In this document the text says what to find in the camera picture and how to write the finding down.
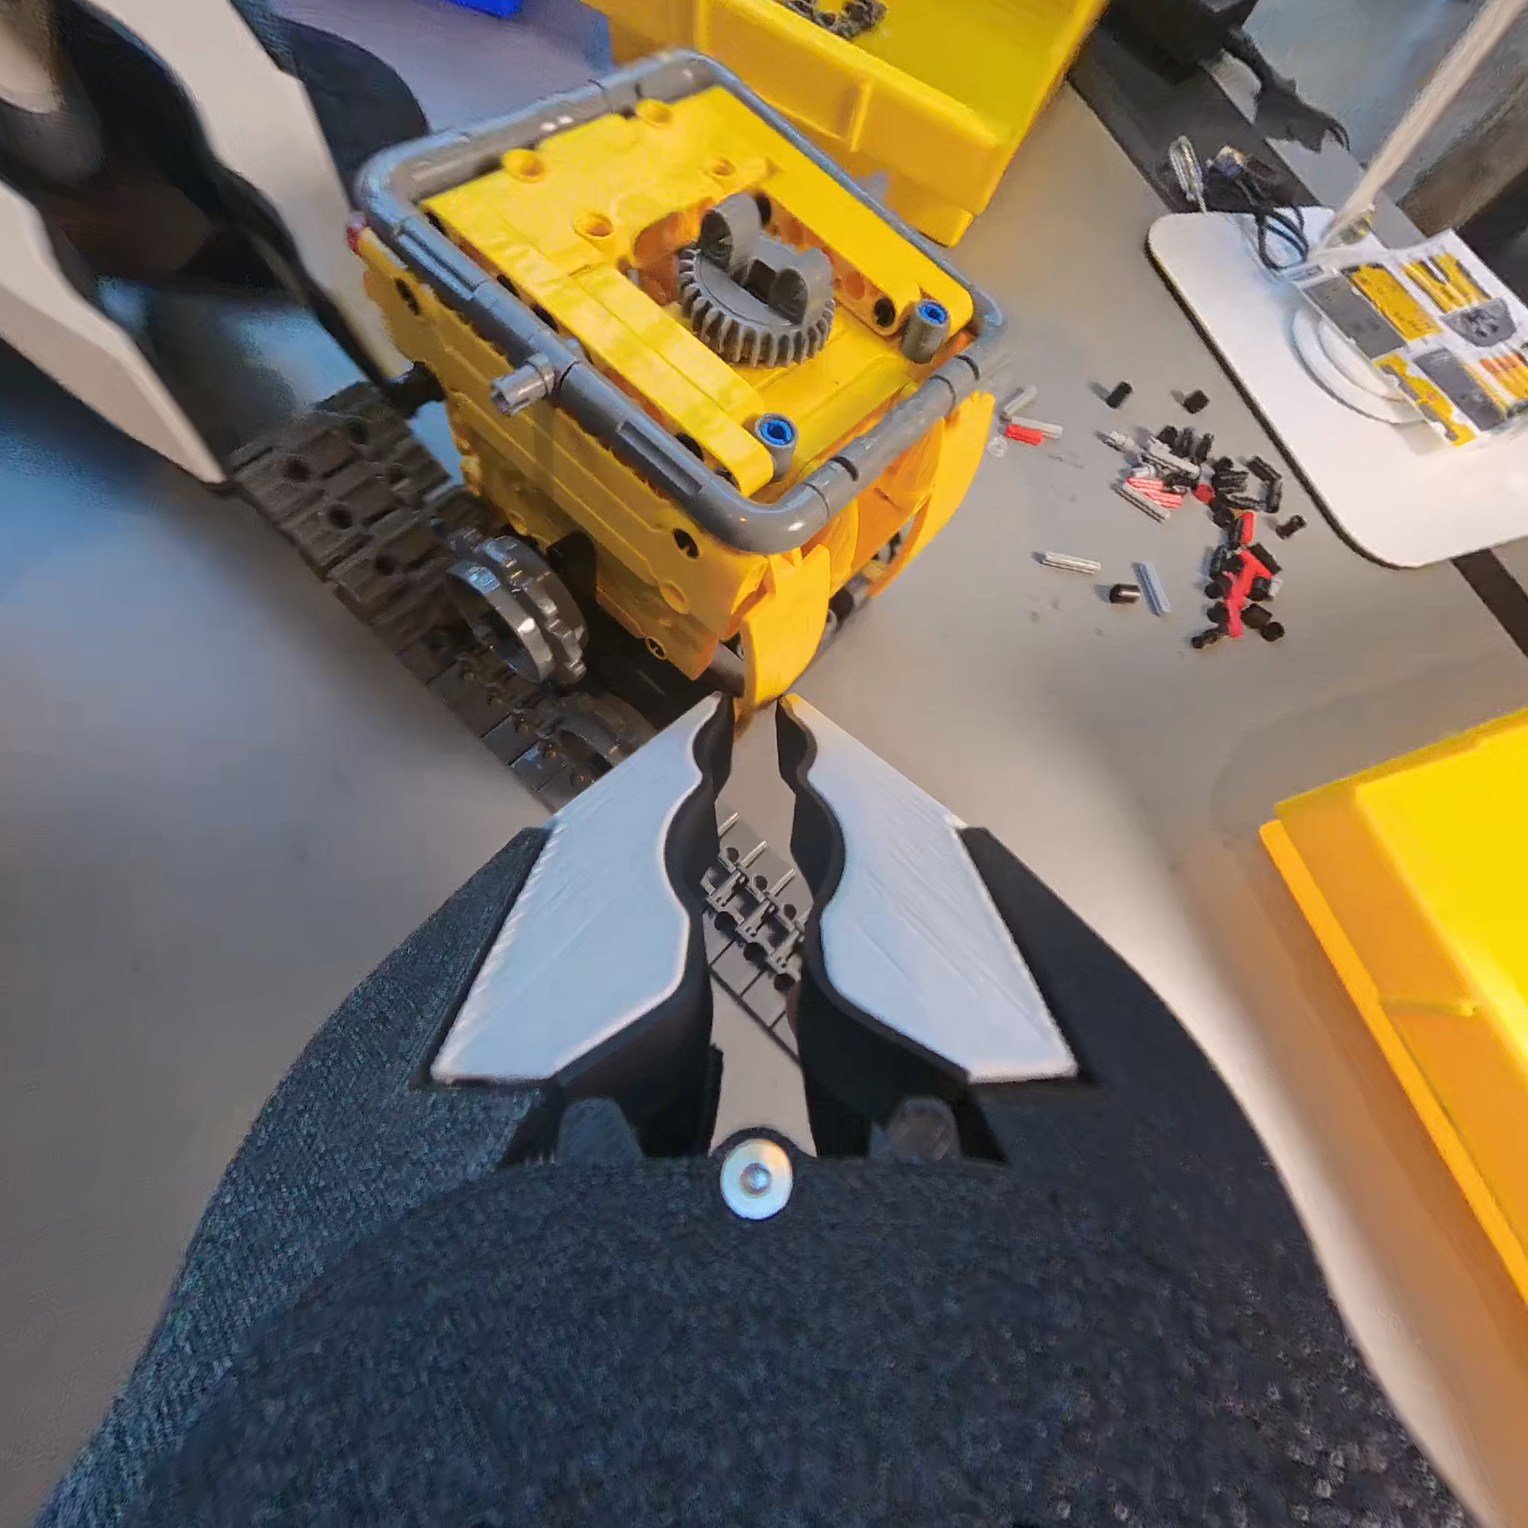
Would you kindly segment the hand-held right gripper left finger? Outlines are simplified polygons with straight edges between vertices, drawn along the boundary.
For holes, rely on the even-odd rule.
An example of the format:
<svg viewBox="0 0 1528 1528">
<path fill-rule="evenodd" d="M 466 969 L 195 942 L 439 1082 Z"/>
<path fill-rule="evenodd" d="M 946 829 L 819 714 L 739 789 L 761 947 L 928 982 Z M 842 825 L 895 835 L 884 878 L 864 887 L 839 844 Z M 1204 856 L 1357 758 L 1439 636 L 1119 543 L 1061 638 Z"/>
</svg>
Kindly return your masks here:
<svg viewBox="0 0 1528 1528">
<path fill-rule="evenodd" d="M 720 1055 L 704 882 L 731 764 L 733 700 L 711 694 L 546 822 L 431 1082 L 528 1086 L 555 1115 L 606 1098 L 646 1155 L 708 1151 Z"/>
</svg>

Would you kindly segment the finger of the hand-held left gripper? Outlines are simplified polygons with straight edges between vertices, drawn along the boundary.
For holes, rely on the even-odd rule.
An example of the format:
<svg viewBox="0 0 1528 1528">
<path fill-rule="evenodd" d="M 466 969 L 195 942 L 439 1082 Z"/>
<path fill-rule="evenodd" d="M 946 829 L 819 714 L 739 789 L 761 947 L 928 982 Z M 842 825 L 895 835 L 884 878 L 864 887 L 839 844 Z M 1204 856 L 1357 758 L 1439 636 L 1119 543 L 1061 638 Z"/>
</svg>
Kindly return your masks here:
<svg viewBox="0 0 1528 1528">
<path fill-rule="evenodd" d="M 2 338 L 86 407 L 202 483 L 228 474 L 135 340 L 66 276 L 42 214 L 2 187 Z"/>
<path fill-rule="evenodd" d="M 237 3 L 102 1 L 104 21 L 146 49 L 197 121 L 209 174 L 251 212 L 284 274 L 371 376 L 397 347 L 349 245 L 351 198 L 309 91 Z"/>
</svg>

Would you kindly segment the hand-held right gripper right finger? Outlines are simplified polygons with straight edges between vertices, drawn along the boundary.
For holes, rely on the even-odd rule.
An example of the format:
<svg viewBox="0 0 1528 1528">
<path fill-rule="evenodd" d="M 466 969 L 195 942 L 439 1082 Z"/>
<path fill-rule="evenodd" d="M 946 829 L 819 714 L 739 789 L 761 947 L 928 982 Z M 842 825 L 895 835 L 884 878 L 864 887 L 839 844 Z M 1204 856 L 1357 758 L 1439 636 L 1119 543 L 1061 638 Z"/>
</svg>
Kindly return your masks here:
<svg viewBox="0 0 1528 1528">
<path fill-rule="evenodd" d="M 806 700 L 777 704 L 810 887 L 793 1027 L 821 1156 L 1001 1156 L 984 1096 L 1081 1062 L 1001 902 L 1006 851 Z"/>
</svg>

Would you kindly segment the black yellow toy brick vehicle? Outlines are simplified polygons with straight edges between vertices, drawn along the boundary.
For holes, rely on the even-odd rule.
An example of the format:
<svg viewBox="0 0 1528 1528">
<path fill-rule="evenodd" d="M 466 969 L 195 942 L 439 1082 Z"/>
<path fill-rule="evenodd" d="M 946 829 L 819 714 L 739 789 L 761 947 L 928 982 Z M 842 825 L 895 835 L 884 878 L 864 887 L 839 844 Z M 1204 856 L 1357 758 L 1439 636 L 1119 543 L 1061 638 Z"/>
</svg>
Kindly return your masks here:
<svg viewBox="0 0 1528 1528">
<path fill-rule="evenodd" d="M 568 604 L 739 709 L 941 534 L 995 423 L 1001 305 L 697 51 L 388 145 L 351 247 L 504 525 L 451 578 L 549 680 Z"/>
</svg>

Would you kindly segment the light grey desk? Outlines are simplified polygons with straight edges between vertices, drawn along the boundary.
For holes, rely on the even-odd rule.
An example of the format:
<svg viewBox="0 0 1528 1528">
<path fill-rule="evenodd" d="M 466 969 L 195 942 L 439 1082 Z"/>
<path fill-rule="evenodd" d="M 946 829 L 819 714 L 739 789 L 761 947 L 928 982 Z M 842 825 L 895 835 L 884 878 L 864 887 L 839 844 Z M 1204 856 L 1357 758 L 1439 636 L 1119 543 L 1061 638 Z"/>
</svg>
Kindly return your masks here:
<svg viewBox="0 0 1528 1528">
<path fill-rule="evenodd" d="M 1257 829 L 1284 796 L 1525 704 L 1450 565 L 1286 545 L 1288 638 L 1193 653 L 1041 547 L 1181 578 L 1190 516 L 1108 487 L 1095 391 L 1266 431 L 1144 252 L 1159 192 L 1072 91 L 957 252 L 1019 322 L 1057 453 L 957 520 L 806 678 L 990 827 L 1168 1002 L 1286 1177 L 1381 1384 L 1481 1522 L 1525 1524 L 1525 1306 Z M 315 1027 L 533 802 L 206 491 L 4 352 L 4 1524 L 29 1524 L 153 1331 L 206 1200 Z"/>
</svg>

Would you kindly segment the yellow plastic bin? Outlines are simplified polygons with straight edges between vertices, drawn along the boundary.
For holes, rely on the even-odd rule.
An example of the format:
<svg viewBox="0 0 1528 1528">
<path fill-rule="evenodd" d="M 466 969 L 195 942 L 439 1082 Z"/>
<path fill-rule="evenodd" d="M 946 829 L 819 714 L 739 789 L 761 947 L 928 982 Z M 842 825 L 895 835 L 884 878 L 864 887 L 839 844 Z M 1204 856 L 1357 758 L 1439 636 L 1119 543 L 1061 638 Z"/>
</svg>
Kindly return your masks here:
<svg viewBox="0 0 1528 1528">
<path fill-rule="evenodd" d="M 1526 1295 L 1526 711 L 1293 795 L 1259 836 Z"/>
<path fill-rule="evenodd" d="M 942 245 L 988 209 L 1104 1 L 890 1 L 844 41 L 773 1 L 593 1 L 620 63 L 700 51 Z"/>
</svg>

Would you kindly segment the cluster of small brick parts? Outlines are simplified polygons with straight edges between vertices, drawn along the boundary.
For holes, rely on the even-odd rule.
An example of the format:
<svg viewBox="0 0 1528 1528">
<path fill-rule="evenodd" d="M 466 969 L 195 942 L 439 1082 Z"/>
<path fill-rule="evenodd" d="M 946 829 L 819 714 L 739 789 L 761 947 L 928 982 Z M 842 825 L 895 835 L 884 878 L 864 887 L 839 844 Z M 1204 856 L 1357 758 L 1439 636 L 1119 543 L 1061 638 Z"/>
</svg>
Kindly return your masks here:
<svg viewBox="0 0 1528 1528">
<path fill-rule="evenodd" d="M 1186 647 L 1195 654 L 1286 638 L 1279 598 L 1286 583 L 1281 542 L 1306 527 L 1286 513 L 1286 476 L 1264 454 L 1226 451 L 1192 422 L 1099 431 L 1117 458 L 1113 493 L 1157 527 L 1179 522 L 1195 534 L 1177 574 L 1155 563 L 1172 613 L 1193 616 Z"/>
</svg>

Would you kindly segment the white base board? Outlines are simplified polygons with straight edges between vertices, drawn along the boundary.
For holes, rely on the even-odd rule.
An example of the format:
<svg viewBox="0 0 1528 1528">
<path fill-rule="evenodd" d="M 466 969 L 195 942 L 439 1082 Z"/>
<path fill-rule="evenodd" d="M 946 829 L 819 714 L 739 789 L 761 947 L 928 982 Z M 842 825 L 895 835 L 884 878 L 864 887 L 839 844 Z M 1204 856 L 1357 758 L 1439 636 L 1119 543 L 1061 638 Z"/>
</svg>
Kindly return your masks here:
<svg viewBox="0 0 1528 1528">
<path fill-rule="evenodd" d="M 1166 214 L 1148 254 L 1339 536 L 1386 567 L 1506 551 L 1525 571 L 1525 429 L 1448 445 L 1284 272 L 1246 216 Z"/>
</svg>

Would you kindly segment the yellow black printed sheet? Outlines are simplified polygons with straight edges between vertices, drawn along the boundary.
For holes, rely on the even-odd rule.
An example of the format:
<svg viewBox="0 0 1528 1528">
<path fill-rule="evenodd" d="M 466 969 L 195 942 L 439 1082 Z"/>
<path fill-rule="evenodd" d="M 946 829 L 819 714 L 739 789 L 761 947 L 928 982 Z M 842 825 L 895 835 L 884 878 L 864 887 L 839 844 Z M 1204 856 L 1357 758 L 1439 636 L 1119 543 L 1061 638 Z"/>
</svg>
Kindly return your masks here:
<svg viewBox="0 0 1528 1528">
<path fill-rule="evenodd" d="M 1525 298 L 1459 231 L 1330 249 L 1295 265 L 1292 285 L 1406 420 L 1452 447 L 1525 429 Z"/>
</svg>

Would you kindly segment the black power adapter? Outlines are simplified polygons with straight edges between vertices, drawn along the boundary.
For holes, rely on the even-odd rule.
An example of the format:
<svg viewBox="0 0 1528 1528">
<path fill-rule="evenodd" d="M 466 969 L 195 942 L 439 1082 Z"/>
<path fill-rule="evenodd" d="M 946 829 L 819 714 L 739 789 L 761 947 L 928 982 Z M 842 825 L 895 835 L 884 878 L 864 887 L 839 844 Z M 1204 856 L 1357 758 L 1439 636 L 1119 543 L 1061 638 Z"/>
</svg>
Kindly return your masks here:
<svg viewBox="0 0 1528 1528">
<path fill-rule="evenodd" d="M 1228 60 L 1253 78 L 1252 121 L 1268 141 L 1319 152 L 1332 140 L 1350 149 L 1350 132 L 1328 111 L 1306 101 L 1248 31 L 1257 1 L 1112 1 L 1102 21 L 1164 78 Z"/>
</svg>

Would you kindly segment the wooden booklet stand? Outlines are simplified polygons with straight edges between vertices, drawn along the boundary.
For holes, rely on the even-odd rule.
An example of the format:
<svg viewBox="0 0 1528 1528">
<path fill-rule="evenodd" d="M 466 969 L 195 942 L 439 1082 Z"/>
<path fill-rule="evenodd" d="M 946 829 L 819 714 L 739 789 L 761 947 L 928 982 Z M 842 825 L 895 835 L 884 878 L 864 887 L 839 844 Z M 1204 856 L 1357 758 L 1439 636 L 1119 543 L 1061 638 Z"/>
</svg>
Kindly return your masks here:
<svg viewBox="0 0 1528 1528">
<path fill-rule="evenodd" d="M 1525 1 L 1486 1 L 1481 5 L 1470 27 L 1461 32 L 1439 65 L 1432 69 L 1424 85 L 1406 107 L 1406 114 L 1401 116 L 1401 121 L 1368 161 L 1343 205 L 1330 214 L 1321 240 L 1312 245 L 1312 260 L 1366 234 L 1377 201 L 1386 194 L 1390 181 L 1419 149 L 1432 127 L 1443 120 L 1461 89 L 1499 47 L 1525 7 Z"/>
</svg>

